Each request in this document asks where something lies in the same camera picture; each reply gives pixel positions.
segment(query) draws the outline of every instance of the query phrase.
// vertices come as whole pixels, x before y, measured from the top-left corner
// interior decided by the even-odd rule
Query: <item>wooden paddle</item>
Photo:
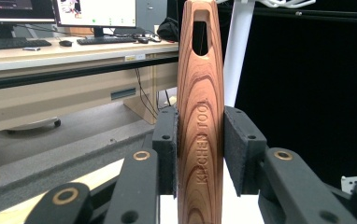
[[[193,24],[207,27],[207,53],[193,51]],[[178,58],[178,223],[221,223],[223,78],[214,0],[184,5]]]

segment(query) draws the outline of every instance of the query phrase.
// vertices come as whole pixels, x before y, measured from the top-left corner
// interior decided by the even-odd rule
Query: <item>monitor screen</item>
[[[0,24],[55,23],[50,0],[0,0]]]
[[[136,0],[53,0],[58,26],[136,28]]]

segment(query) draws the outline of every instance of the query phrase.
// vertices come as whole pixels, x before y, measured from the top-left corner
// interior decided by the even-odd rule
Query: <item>handle hole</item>
[[[193,13],[193,52],[198,56],[208,53],[207,21],[210,14],[207,10],[196,10]]]

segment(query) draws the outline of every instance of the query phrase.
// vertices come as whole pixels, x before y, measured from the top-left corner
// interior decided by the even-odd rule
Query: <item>black cable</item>
[[[164,90],[164,93],[166,94],[166,99],[167,99],[167,102],[169,103],[169,106],[172,106],[170,104],[169,94],[167,94],[167,90]]]
[[[202,54],[203,41],[205,36],[205,23],[202,23],[202,36],[201,36],[201,48],[199,49],[199,55]]]
[[[158,111],[161,111],[162,109],[165,109],[165,108],[170,106],[170,105],[166,105],[166,106],[163,106],[163,107],[159,107],[159,92],[158,91],[157,91],[157,94],[156,94],[156,106],[158,108]]]
[[[131,37],[131,36],[133,36],[133,35],[116,35],[115,30],[112,30],[111,28],[109,28],[109,30],[112,32],[111,36],[116,36],[116,37]]]
[[[156,42],[159,43],[162,41],[161,37],[157,34],[155,34],[153,31],[151,30],[144,30],[145,32],[149,32],[149,35],[152,35],[152,37],[149,37],[149,40],[152,42]]]
[[[147,94],[144,92],[143,87],[141,86],[140,72],[138,71],[138,68],[136,68],[135,71],[136,71],[138,86],[139,86],[139,88],[140,88],[140,100],[141,100],[141,102],[143,103],[143,105],[149,110],[149,112],[152,114],[152,116],[153,116],[155,119],[157,119],[157,118],[155,117],[154,113],[155,113],[156,115],[158,115],[158,112],[155,111],[155,108],[152,106],[152,103],[151,103],[149,97],[148,97]],[[142,97],[142,95],[141,95],[141,92],[143,92],[144,96],[147,98],[147,100],[148,100],[148,102],[150,103],[150,106],[151,106],[151,108],[152,108],[152,110],[153,110],[154,112],[152,112],[152,111],[147,107],[147,104],[143,101],[143,97]]]

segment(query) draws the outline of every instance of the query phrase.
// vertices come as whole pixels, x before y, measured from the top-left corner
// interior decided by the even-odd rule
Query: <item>desk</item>
[[[150,104],[156,106],[155,92],[177,85],[177,63],[158,64],[159,59],[178,58],[177,43],[80,46],[76,38],[61,39],[73,41],[73,47],[61,47],[53,38],[47,39],[52,46],[40,51],[0,50],[0,131],[115,100],[155,123],[155,114],[139,98],[136,62],[125,63],[124,58],[146,58],[138,71]]]

